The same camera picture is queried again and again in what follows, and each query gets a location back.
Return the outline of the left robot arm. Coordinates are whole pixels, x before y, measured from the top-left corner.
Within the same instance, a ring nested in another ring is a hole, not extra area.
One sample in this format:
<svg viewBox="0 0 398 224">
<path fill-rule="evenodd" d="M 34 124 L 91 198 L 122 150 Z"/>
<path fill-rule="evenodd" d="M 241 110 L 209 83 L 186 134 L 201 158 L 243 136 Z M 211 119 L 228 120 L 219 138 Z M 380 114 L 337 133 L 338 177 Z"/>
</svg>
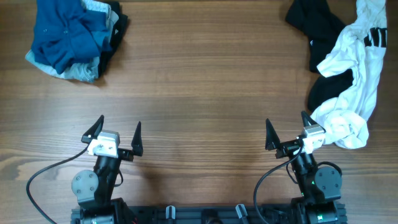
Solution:
<svg viewBox="0 0 398 224">
<path fill-rule="evenodd" d="M 72 191 L 77 197 L 79 212 L 71 217 L 72 223 L 137 223 L 137 217 L 122 198 L 112 198 L 118 186 L 117 177 L 122 177 L 122 161 L 132 162 L 143 155 L 141 122 L 138 122 L 131 142 L 131 149 L 119 147 L 118 132 L 103 129 L 101 115 L 83 135 L 86 151 L 96 156 L 92 170 L 77 173 L 72 180 Z"/>
</svg>

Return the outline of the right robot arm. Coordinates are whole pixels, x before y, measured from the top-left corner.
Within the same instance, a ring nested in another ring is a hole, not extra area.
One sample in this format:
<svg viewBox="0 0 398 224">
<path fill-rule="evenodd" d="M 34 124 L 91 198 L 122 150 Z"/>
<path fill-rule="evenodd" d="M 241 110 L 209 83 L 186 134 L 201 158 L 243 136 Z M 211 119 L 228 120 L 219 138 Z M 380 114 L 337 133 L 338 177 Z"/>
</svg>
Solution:
<svg viewBox="0 0 398 224">
<path fill-rule="evenodd" d="M 301 112 L 303 130 L 291 141 L 282 142 L 271 121 L 266 120 L 266 145 L 278 159 L 301 196 L 287 205 L 264 208 L 264 217 L 273 223 L 341 223 L 336 201 L 341 198 L 342 170 L 332 162 L 317 162 L 313 152 L 323 146 L 326 131 L 307 112 Z"/>
</svg>

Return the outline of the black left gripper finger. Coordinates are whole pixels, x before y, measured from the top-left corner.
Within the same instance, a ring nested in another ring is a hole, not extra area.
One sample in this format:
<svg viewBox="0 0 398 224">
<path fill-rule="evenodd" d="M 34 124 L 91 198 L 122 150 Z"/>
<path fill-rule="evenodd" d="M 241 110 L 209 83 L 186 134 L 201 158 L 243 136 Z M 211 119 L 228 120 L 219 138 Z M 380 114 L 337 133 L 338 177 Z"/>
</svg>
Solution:
<svg viewBox="0 0 398 224">
<path fill-rule="evenodd" d="M 142 136 L 141 136 L 141 128 L 142 128 L 142 124 L 139 121 L 137 126 L 136 126 L 136 130 L 134 132 L 134 136 L 131 142 L 131 147 L 133 150 L 133 153 L 135 156 L 142 156 L 143 155 L 143 145 L 142 145 Z"/>
<path fill-rule="evenodd" d="M 100 134 L 104 124 L 104 116 L 101 115 L 94 125 L 92 125 L 83 135 L 81 141 L 83 143 L 89 144 L 93 139 L 97 139 Z"/>
</svg>

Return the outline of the white t-shirt black print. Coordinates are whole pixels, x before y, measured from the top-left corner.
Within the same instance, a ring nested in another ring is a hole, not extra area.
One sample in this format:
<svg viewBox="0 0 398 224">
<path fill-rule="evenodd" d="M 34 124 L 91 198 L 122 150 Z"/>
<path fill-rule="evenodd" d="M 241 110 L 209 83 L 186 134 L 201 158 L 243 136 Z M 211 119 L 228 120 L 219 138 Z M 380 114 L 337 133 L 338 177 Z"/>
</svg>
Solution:
<svg viewBox="0 0 398 224">
<path fill-rule="evenodd" d="M 352 85 L 311 115 L 326 131 L 324 144 L 346 149 L 367 143 L 367 122 L 376 107 L 387 47 L 386 0 L 357 0 L 356 13 L 357 19 L 341 31 L 334 48 L 317 66 L 326 78 L 352 71 Z"/>
</svg>

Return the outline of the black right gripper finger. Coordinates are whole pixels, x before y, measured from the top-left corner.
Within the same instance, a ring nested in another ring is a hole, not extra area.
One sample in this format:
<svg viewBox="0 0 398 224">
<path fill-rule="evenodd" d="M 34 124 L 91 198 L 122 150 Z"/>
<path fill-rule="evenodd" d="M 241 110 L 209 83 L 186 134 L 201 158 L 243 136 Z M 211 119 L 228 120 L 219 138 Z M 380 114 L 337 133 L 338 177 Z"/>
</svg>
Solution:
<svg viewBox="0 0 398 224">
<path fill-rule="evenodd" d="M 266 144 L 265 149 L 268 151 L 279 149 L 280 139 L 269 119 L 266 119 Z"/>
<path fill-rule="evenodd" d="M 317 122 L 314 121 L 306 111 L 302 111 L 301 112 L 301 116 L 302 116 L 302 121 L 303 121 L 303 126 L 304 127 L 312 126 L 312 125 L 316 125 L 317 124 Z"/>
</svg>

